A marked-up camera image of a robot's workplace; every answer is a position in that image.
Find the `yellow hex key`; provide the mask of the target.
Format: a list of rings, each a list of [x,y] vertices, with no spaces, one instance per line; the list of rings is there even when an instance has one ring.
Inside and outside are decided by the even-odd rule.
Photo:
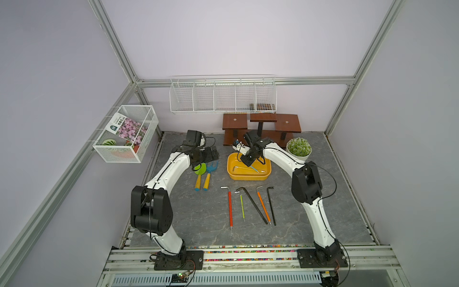
[[[245,167],[245,166],[235,166],[233,167],[233,172],[235,171],[254,171],[252,168],[250,167]]]

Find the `large black hex key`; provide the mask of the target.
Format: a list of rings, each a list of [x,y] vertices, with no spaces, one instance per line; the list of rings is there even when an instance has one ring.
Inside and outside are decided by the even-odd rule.
[[[263,220],[263,222],[268,225],[268,221],[267,219],[265,218],[265,216],[262,214],[261,210],[258,208],[257,204],[255,203],[253,197],[250,195],[250,193],[247,191],[247,189],[245,187],[240,187],[236,190],[238,193],[242,193],[244,192],[245,195],[249,198],[249,201],[252,203],[253,207],[255,208],[255,210],[257,211],[258,215],[261,217],[261,219]]]

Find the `thin black hex key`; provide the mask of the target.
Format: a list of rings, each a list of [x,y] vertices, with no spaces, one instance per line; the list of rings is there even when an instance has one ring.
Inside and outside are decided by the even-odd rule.
[[[276,217],[275,217],[274,209],[273,209],[273,203],[272,203],[271,194],[270,194],[270,191],[273,190],[273,189],[274,189],[274,187],[267,187],[267,197],[268,197],[268,202],[269,202],[269,205],[270,205],[273,224],[274,224],[274,226],[277,226]]]

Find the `orange hex key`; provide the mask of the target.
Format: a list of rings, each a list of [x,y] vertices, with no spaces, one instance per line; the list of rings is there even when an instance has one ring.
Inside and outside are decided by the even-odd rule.
[[[264,203],[264,201],[263,201],[263,198],[262,198],[262,196],[261,196],[261,189],[262,189],[262,188],[263,188],[262,185],[257,186],[257,195],[258,195],[259,201],[261,202],[261,205],[262,205],[264,214],[265,214],[265,216],[266,216],[266,219],[267,219],[267,221],[268,221],[268,224],[272,225],[271,218],[270,218],[270,216],[269,216],[269,213],[268,213],[268,211],[267,211],[267,208],[266,208],[265,203]]]

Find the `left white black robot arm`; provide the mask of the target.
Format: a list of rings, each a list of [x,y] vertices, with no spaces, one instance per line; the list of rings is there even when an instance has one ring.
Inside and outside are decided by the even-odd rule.
[[[202,251],[189,251],[174,228],[170,193],[190,167],[219,159],[216,147],[180,146],[153,179],[131,192],[130,225],[146,234],[160,250],[154,255],[154,270],[201,270]]]

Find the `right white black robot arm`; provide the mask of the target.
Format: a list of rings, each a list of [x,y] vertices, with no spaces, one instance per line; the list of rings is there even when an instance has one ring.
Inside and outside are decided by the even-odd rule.
[[[269,138],[251,139],[244,145],[236,140],[233,149],[241,153],[241,161],[251,166],[262,158],[275,163],[291,178],[291,192],[297,202],[304,208],[310,222],[315,250],[308,254],[298,251],[298,259],[302,268],[344,268],[350,267],[348,253],[333,234],[325,211],[323,211],[323,184],[318,166],[312,161],[303,161],[288,154],[277,143]]]

